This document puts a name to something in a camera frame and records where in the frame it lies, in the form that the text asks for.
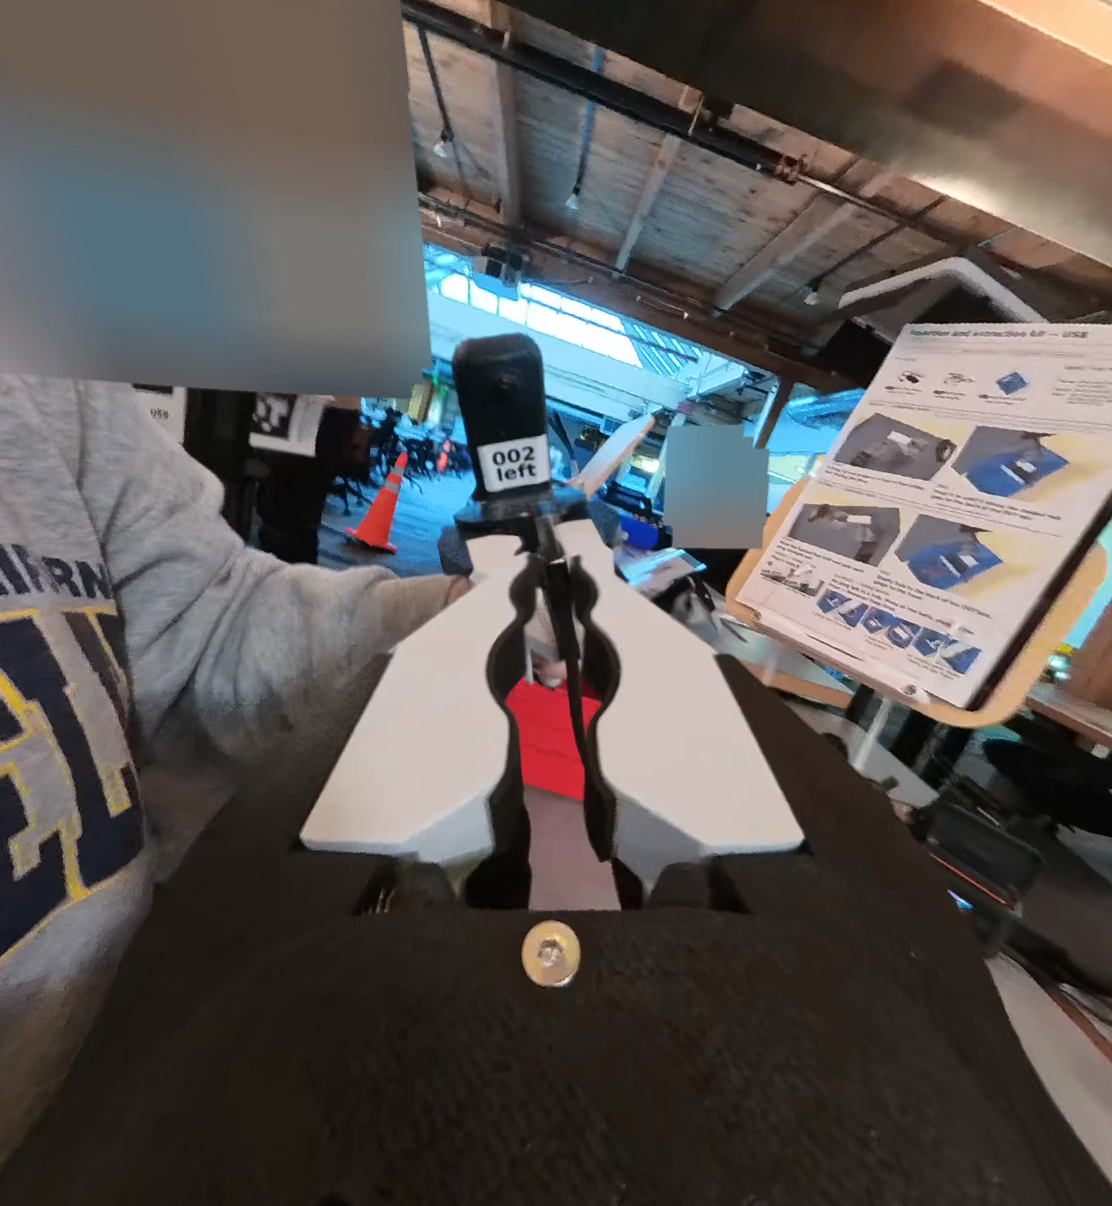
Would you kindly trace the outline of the person's left forearm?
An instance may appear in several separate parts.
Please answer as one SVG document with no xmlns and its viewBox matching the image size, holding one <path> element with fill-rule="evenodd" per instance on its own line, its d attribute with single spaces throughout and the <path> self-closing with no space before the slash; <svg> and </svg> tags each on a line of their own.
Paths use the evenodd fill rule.
<svg viewBox="0 0 1112 1206">
<path fill-rule="evenodd" d="M 135 697 L 146 704 L 286 697 L 391 652 L 470 594 L 466 579 L 328 571 L 247 549 L 223 522 L 177 527 L 118 583 Z"/>
</svg>

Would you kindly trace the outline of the person's grey printed sweatshirt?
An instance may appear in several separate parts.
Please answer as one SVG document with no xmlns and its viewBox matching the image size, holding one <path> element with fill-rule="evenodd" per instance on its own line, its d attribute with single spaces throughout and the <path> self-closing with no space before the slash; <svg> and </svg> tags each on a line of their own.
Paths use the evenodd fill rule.
<svg viewBox="0 0 1112 1206">
<path fill-rule="evenodd" d="M 0 969 L 149 833 L 125 621 L 43 406 L 0 389 Z"/>
</svg>

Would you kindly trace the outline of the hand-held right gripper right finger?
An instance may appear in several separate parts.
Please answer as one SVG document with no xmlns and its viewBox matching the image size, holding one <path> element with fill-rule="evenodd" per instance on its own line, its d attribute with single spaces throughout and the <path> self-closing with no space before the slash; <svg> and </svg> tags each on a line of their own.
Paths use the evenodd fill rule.
<svg viewBox="0 0 1112 1206">
<path fill-rule="evenodd" d="M 610 559 L 567 557 L 582 632 L 584 813 L 619 897 L 648 897 L 674 866 L 801 851 L 805 833 L 746 721 L 727 669 Z"/>
</svg>

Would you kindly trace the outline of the black label printer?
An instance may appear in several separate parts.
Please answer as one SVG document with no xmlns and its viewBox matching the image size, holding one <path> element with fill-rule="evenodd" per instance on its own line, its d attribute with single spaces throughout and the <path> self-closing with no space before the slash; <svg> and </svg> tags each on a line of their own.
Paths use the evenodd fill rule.
<svg viewBox="0 0 1112 1206">
<path fill-rule="evenodd" d="M 978 813 L 952 803 L 936 803 L 926 813 L 923 846 L 985 956 L 994 956 L 1022 921 L 1044 861 Z"/>
</svg>

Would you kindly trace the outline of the red plastic bin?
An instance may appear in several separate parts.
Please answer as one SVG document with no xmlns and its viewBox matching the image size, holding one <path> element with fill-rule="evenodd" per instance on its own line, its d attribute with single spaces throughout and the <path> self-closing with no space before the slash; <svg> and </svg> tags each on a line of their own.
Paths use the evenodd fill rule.
<svg viewBox="0 0 1112 1206">
<path fill-rule="evenodd" d="M 586 768 L 565 687 L 521 680 L 508 693 L 507 708 L 518 722 L 523 787 L 582 803 Z"/>
</svg>

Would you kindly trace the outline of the white pipe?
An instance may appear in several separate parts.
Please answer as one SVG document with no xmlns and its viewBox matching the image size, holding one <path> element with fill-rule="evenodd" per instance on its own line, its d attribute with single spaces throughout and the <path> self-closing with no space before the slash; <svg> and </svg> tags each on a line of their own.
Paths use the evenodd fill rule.
<svg viewBox="0 0 1112 1206">
<path fill-rule="evenodd" d="M 838 299 L 836 319 L 856 319 L 893 310 L 910 297 L 943 288 L 943 295 L 959 290 L 985 303 L 1000 321 L 1046 325 L 1048 317 L 1017 290 L 1017 279 L 974 251 L 926 260 L 915 268 L 856 286 Z"/>
</svg>

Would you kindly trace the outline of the wooden instruction board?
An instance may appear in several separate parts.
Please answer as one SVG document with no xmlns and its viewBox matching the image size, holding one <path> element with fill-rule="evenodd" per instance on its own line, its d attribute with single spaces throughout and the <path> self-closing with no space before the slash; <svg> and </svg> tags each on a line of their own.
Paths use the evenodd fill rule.
<svg viewBox="0 0 1112 1206">
<path fill-rule="evenodd" d="M 1110 325 L 910 325 L 727 599 L 862 686 L 971 717 L 1110 518 Z"/>
</svg>

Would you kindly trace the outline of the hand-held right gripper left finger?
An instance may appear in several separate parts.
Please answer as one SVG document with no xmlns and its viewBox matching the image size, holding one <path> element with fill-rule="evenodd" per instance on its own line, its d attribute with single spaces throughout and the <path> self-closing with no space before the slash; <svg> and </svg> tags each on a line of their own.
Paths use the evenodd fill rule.
<svg viewBox="0 0 1112 1206">
<path fill-rule="evenodd" d="M 531 842 L 518 722 L 543 564 L 518 557 L 391 654 L 302 831 L 311 853 L 442 868 L 457 890 Z"/>
</svg>

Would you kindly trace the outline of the orange traffic cone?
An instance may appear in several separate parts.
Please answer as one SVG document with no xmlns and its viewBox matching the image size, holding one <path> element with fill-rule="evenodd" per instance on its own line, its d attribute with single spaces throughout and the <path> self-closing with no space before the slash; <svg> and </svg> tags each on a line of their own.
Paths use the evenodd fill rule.
<svg viewBox="0 0 1112 1206">
<path fill-rule="evenodd" d="M 376 555 L 396 555 L 398 548 L 392 542 L 394 518 L 400 502 L 400 489 L 403 474 L 409 467 L 409 455 L 402 452 L 394 461 L 385 485 L 372 500 L 368 513 L 356 529 L 346 529 L 346 542 L 359 546 Z"/>
</svg>

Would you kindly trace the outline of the black white marker tag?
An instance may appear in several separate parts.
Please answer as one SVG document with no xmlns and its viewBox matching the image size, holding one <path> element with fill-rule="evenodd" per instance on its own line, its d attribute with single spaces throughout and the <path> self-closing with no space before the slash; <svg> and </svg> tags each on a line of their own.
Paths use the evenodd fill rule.
<svg viewBox="0 0 1112 1206">
<path fill-rule="evenodd" d="M 315 459 L 330 398 L 317 395 L 254 395 L 247 444 L 253 450 Z"/>
</svg>

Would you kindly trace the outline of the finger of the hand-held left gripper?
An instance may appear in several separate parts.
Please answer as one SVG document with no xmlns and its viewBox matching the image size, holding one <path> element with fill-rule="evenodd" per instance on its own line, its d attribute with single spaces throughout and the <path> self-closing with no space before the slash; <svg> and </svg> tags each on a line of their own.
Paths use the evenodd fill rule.
<svg viewBox="0 0 1112 1206">
<path fill-rule="evenodd" d="M 593 522 L 562 522 L 556 538 L 569 566 L 593 583 L 599 595 L 626 588 L 626 579 L 615 564 L 613 549 L 604 542 Z"/>
<path fill-rule="evenodd" d="M 472 575 L 468 594 L 488 584 L 492 595 L 510 597 L 512 584 L 523 571 L 523 542 L 518 536 L 468 538 Z"/>
</svg>

